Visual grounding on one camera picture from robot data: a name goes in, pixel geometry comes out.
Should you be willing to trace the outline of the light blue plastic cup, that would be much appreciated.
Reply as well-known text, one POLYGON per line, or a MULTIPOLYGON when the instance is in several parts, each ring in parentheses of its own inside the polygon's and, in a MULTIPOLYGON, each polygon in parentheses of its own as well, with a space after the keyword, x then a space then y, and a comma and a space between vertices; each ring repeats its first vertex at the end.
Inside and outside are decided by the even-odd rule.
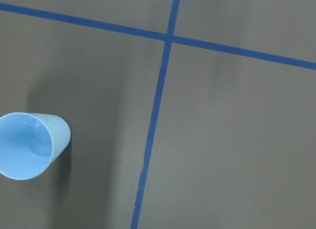
POLYGON ((0 172, 14 180, 37 177, 70 139, 68 124, 56 115, 6 114, 0 118, 0 172))

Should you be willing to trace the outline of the brown paper table mat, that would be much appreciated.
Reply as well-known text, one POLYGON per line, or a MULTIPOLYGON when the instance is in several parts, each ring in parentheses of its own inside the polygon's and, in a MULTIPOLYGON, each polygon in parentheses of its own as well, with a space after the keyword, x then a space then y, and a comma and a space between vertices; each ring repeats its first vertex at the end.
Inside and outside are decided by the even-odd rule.
POLYGON ((0 113, 69 146, 3 229, 313 229, 316 0, 0 0, 0 113))

